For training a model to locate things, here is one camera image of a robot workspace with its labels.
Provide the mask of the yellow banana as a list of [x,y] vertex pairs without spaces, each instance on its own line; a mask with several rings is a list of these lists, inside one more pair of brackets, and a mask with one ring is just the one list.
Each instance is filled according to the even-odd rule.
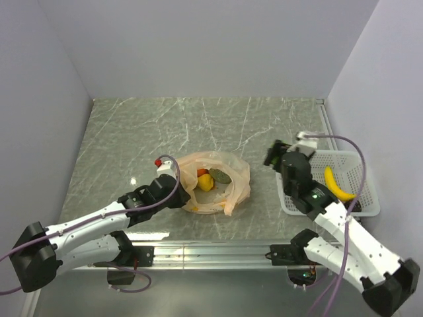
[[352,201],[356,196],[342,190],[334,178],[332,168],[327,166],[324,171],[325,183],[327,188],[341,201]]

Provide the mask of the yellow mango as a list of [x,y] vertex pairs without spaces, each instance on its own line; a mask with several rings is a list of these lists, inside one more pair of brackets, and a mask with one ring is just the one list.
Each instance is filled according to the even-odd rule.
[[209,192],[214,187],[214,179],[210,174],[203,174],[198,177],[197,187],[204,192]]

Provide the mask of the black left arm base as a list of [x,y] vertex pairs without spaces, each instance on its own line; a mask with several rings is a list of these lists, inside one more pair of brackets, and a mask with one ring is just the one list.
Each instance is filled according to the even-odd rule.
[[[154,246],[136,246],[131,252],[122,252],[111,262],[97,262],[93,266],[107,269],[106,280],[110,289],[121,293],[140,293],[152,284],[151,277],[140,269],[153,265],[154,252]],[[140,289],[128,289],[136,277],[143,277],[146,285]]]

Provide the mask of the bright green apple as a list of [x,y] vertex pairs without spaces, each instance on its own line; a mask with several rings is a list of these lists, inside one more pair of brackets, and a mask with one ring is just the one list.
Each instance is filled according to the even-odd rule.
[[278,161],[279,155],[277,151],[272,152],[272,159],[270,161],[271,165],[276,166],[276,163]]

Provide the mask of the orange fruit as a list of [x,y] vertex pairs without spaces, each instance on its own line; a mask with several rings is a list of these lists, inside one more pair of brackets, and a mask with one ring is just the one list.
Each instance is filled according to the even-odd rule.
[[197,170],[197,177],[201,177],[201,176],[203,176],[204,174],[207,174],[207,173],[208,173],[208,170],[205,169],[205,168],[198,169]]

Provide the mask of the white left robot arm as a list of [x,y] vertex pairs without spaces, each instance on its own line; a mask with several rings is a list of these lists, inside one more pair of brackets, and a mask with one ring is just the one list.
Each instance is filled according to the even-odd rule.
[[142,255],[125,229],[189,200],[180,182],[163,174],[81,218],[48,227],[39,222],[28,225],[9,254],[21,290],[37,291],[59,274],[89,264],[134,265]]

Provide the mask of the white perforated plastic basket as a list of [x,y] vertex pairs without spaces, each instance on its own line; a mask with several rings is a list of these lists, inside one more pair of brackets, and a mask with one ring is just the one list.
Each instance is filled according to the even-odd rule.
[[[331,167],[336,184],[341,190],[355,194],[362,179],[362,161],[358,153],[352,151],[317,150],[310,160],[313,179],[324,184],[324,171]],[[361,211],[353,212],[355,217],[375,217],[381,208],[373,181],[373,175],[366,168],[366,180],[359,197]]]

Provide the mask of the dark brown round fruit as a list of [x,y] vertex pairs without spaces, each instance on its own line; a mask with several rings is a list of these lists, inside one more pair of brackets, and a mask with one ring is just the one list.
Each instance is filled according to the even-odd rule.
[[[344,206],[345,206],[346,210],[349,210],[352,202],[353,202],[353,200],[351,199],[351,200],[346,201],[344,203]],[[351,212],[352,213],[360,213],[361,211],[362,211],[361,203],[359,201],[357,201],[356,204],[354,205],[354,207],[351,209]]]

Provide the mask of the orange translucent plastic bag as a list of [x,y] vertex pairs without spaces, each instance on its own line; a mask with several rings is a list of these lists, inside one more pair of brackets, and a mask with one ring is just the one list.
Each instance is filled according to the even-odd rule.
[[[178,158],[181,184],[190,195],[184,210],[201,215],[223,213],[231,216],[236,206],[250,196],[250,165],[233,153],[206,151]],[[198,188],[199,169],[219,170],[230,178],[229,184],[216,182],[204,192]]]

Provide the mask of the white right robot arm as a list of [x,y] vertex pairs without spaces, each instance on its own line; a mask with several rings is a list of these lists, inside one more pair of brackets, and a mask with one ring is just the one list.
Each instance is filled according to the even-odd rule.
[[330,233],[343,248],[305,229],[292,238],[291,256],[299,264],[311,261],[336,273],[335,293],[341,280],[346,280],[376,314],[392,316],[416,291],[420,266],[390,251],[355,220],[350,210],[357,197],[341,198],[314,179],[311,161],[317,155],[317,141],[307,132],[300,133],[293,145],[275,140],[264,165],[281,176],[283,193],[298,211]]

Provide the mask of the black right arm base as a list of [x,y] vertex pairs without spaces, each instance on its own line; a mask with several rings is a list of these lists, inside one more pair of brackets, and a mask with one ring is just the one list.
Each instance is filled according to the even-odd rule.
[[309,260],[305,252],[292,244],[272,244],[265,258],[271,261],[272,266],[287,268],[288,281],[294,287],[307,289],[316,286],[324,279],[328,271],[317,273],[317,263]]

